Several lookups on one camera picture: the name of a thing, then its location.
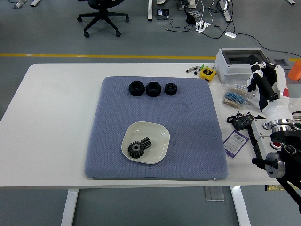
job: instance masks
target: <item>power adapter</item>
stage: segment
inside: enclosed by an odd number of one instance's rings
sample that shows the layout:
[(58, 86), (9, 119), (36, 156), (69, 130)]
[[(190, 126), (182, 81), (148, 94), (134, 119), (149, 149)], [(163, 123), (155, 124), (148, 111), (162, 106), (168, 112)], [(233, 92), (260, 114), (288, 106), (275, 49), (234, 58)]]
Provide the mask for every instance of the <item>power adapter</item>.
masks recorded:
[(195, 18), (194, 18), (189, 12), (186, 12), (186, 22), (187, 22), (188, 24), (196, 25), (196, 20), (195, 20)]
[(236, 131), (240, 131), (251, 127), (251, 123), (253, 122), (254, 119), (255, 119), (254, 116), (247, 114), (245, 116), (232, 119), (231, 123)]

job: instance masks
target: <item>marker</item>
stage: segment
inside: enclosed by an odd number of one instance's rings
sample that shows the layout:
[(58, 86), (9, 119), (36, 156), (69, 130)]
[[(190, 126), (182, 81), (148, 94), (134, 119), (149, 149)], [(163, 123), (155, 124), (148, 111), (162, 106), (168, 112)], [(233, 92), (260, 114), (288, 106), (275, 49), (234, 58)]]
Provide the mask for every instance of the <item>marker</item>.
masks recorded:
[(194, 71), (194, 75), (197, 75), (199, 70), (201, 70), (201, 67), (197, 67), (196, 70)]
[(197, 69), (197, 67), (191, 67), (191, 68), (188, 68), (187, 70), (186, 70), (186, 72), (192, 72), (192, 71), (194, 71), (194, 70), (196, 70)]

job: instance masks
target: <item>black hex nut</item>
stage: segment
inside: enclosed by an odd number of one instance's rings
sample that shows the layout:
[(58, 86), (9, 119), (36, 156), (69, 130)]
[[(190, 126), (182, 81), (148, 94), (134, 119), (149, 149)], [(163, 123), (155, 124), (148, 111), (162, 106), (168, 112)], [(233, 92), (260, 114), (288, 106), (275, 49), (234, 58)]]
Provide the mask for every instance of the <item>black hex nut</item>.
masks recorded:
[(129, 90), (133, 96), (141, 96), (145, 91), (145, 86), (140, 81), (134, 81), (129, 85)]
[(147, 95), (149, 95), (150, 97), (157, 97), (161, 93), (161, 86), (159, 83), (152, 81), (147, 84), (145, 90)]
[(168, 95), (174, 95), (177, 93), (177, 85), (173, 83), (169, 83), (165, 85), (164, 92)]

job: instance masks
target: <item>black gear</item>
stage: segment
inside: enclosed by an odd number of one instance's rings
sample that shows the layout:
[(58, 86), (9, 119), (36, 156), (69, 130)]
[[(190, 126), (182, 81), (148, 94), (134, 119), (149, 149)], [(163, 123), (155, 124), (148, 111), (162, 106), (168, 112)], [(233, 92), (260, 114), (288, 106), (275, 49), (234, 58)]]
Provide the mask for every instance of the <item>black gear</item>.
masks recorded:
[(128, 153), (132, 158), (140, 158), (144, 154), (144, 146), (141, 142), (133, 142), (128, 146)]
[(151, 141), (148, 137), (144, 138), (140, 141), (144, 147), (144, 149), (149, 148), (151, 146)]

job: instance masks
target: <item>barcode label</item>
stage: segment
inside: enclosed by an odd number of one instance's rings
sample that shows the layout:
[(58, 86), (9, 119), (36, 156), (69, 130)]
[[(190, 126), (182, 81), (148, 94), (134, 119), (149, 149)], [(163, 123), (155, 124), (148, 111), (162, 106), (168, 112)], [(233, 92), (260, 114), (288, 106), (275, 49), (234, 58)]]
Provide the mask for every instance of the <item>barcode label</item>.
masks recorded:
[(240, 136), (237, 135), (237, 134), (234, 134), (234, 137), (235, 137), (237, 140), (241, 141), (241, 142), (244, 142), (244, 141), (245, 141), (245, 139), (243, 139), (242, 137), (240, 137)]
[(249, 139), (244, 135), (238, 133), (237, 131), (233, 131), (224, 142), (226, 154), (234, 158), (234, 156), (241, 150), (248, 140)]

